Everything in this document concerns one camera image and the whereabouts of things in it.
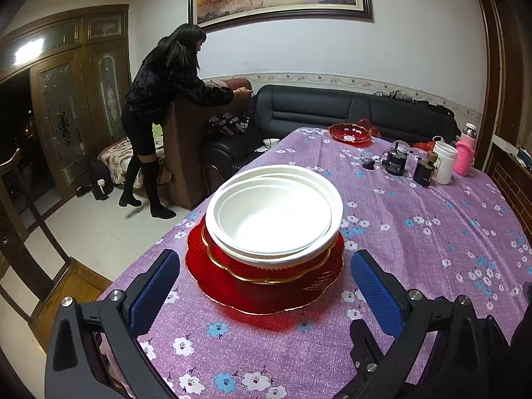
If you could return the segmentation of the red plate with sticker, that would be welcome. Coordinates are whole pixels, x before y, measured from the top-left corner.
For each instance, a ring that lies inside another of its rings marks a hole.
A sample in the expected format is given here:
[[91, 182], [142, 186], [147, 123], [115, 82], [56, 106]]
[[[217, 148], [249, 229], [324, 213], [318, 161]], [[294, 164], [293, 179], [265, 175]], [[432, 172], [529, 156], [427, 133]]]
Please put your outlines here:
[[336, 249], [337, 244], [343, 241], [343, 238], [338, 232], [327, 248], [315, 258], [294, 266], [280, 268], [259, 268], [231, 258], [214, 242], [204, 224], [201, 227], [200, 240], [205, 247], [208, 259], [216, 267], [221, 268], [232, 277], [257, 285], [278, 285], [293, 282], [305, 275], [318, 271], [320, 268], [324, 268], [327, 262], [333, 259], [333, 251]]

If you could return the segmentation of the large white foam bowl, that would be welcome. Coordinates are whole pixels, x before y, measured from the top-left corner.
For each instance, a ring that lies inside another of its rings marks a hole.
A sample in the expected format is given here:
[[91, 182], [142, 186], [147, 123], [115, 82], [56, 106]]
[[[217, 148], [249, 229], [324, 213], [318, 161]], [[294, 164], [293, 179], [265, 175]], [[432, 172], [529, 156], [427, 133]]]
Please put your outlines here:
[[243, 171], [211, 197], [205, 226], [228, 255], [250, 258], [317, 256], [343, 220], [334, 185], [299, 166], [269, 165]]

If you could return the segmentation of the wooden chair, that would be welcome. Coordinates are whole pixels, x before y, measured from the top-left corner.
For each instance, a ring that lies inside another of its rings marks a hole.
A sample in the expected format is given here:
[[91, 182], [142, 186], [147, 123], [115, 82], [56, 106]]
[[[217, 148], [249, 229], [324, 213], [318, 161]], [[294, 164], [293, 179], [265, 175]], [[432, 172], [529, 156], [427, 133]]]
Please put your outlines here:
[[1, 178], [8, 174], [14, 175], [15, 183], [23, 194], [26, 207], [33, 215], [33, 225], [42, 230], [44, 236], [52, 245], [52, 248], [55, 249], [64, 261], [63, 266], [55, 277], [50, 277], [35, 258], [33, 258], [33, 255], [25, 245], [30, 232], [24, 227], [22, 220], [19, 217], [19, 213], [16, 212], [14, 204], [5, 188], [4, 180], [1, 180], [1, 253], [4, 258], [3, 263], [8, 265], [14, 273], [17, 274], [24, 285], [38, 299], [38, 304], [33, 309], [32, 314], [27, 314], [27, 312], [18, 305], [14, 298], [12, 298], [3, 287], [1, 287], [1, 296], [5, 299], [8, 305], [20, 315], [20, 317], [22, 317], [29, 325], [32, 325], [35, 323], [40, 311], [57, 288], [61, 278], [67, 272], [72, 258], [67, 255], [66, 251], [61, 247], [48, 225], [46, 225], [46, 222], [36, 205], [33, 203], [28, 189], [24, 184], [22, 175], [17, 167], [21, 156], [21, 150], [17, 149], [14, 151], [14, 155], [10, 160], [1, 164]]

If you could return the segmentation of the white plastic jar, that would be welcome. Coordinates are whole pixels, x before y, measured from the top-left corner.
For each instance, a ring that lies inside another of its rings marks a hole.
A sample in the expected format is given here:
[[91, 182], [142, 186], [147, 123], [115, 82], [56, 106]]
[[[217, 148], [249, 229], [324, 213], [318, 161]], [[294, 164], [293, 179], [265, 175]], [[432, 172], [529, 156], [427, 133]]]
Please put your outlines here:
[[433, 175], [433, 181], [440, 185], [447, 185], [452, 179], [458, 151], [444, 141], [437, 141], [433, 153], [437, 154], [436, 174]]

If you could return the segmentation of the dark jar with cork lid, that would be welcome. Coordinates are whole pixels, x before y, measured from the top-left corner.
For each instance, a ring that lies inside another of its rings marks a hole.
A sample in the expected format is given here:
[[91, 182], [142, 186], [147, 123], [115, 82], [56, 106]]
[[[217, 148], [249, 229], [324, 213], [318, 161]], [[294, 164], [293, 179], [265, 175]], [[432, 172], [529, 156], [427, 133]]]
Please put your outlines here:
[[419, 158], [414, 171], [413, 180], [424, 188], [430, 185], [434, 171], [437, 169], [437, 154], [433, 150], [427, 151], [424, 159]]

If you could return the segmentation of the wooden side counter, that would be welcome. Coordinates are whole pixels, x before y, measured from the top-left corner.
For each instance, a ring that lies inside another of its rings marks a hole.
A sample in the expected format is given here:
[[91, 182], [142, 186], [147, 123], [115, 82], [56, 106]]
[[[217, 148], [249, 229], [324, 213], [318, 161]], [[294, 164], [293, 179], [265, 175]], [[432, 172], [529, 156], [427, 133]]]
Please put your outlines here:
[[499, 188], [524, 233], [531, 240], [531, 172], [520, 164], [517, 153], [518, 149], [514, 145], [498, 135], [493, 135], [486, 174]]

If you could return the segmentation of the pink knit sleeve bottle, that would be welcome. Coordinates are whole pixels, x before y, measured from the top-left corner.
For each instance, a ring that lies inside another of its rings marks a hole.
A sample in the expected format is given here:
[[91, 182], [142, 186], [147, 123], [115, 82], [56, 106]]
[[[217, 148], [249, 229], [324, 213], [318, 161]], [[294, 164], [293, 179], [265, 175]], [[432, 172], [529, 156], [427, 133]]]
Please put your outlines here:
[[474, 162], [475, 147], [477, 142], [477, 127], [473, 123], [466, 123], [460, 138], [456, 141], [456, 162], [454, 171], [467, 176], [470, 172], [471, 164]]

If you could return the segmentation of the black round jar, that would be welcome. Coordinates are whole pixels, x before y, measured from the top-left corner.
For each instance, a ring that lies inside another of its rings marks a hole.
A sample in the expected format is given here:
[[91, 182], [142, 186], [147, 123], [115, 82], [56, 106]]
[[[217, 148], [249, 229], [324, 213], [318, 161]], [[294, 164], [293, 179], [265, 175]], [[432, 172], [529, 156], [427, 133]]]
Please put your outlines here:
[[395, 177], [402, 177], [407, 166], [410, 146], [405, 141], [394, 141], [381, 155], [381, 164], [385, 171]]

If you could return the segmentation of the small black charger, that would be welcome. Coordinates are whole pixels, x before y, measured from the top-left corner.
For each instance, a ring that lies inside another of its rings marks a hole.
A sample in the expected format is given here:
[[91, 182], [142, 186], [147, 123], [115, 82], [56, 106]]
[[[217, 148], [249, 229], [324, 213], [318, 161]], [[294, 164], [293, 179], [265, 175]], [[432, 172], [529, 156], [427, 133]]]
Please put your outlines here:
[[367, 170], [374, 170], [375, 161], [374, 160], [365, 160], [362, 163], [362, 167]]

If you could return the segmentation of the wooden glass door cabinet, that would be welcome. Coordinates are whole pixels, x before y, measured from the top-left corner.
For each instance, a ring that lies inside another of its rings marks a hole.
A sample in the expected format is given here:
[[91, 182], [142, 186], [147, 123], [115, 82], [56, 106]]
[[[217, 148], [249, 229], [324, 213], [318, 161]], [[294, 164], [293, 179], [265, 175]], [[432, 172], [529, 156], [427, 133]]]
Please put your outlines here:
[[1, 80], [28, 71], [36, 126], [63, 200], [87, 167], [124, 138], [121, 112], [131, 83], [127, 5], [46, 16], [1, 39]]

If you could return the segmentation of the black leather sofa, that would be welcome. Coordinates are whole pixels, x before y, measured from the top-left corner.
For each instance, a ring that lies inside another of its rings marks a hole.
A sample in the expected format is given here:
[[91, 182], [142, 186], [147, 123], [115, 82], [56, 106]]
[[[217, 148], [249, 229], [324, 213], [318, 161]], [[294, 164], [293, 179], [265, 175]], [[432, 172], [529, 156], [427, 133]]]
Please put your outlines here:
[[322, 88], [265, 85], [251, 99], [247, 116], [245, 132], [224, 138], [211, 135], [204, 142], [203, 164], [223, 178], [255, 160], [263, 140], [281, 140], [303, 127], [328, 129], [366, 118], [385, 140], [409, 144], [437, 135], [454, 142], [460, 134], [455, 114], [442, 105]]

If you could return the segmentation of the woman in black clothes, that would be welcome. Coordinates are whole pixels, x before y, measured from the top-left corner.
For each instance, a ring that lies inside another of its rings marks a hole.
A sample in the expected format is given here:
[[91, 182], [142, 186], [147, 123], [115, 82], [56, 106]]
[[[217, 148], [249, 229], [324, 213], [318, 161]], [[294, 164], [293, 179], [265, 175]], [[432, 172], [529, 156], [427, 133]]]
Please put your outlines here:
[[121, 114], [122, 127], [132, 146], [133, 156], [127, 167], [120, 206], [142, 205], [133, 195], [134, 181], [142, 173], [152, 217], [168, 220], [176, 216], [159, 198], [159, 161], [152, 133], [152, 126], [168, 122], [175, 101], [185, 98], [200, 107], [215, 107], [252, 95], [246, 87], [209, 86], [199, 78], [198, 53], [205, 40], [202, 28], [195, 24], [181, 24], [171, 35], [161, 38], [142, 61], [124, 98]]

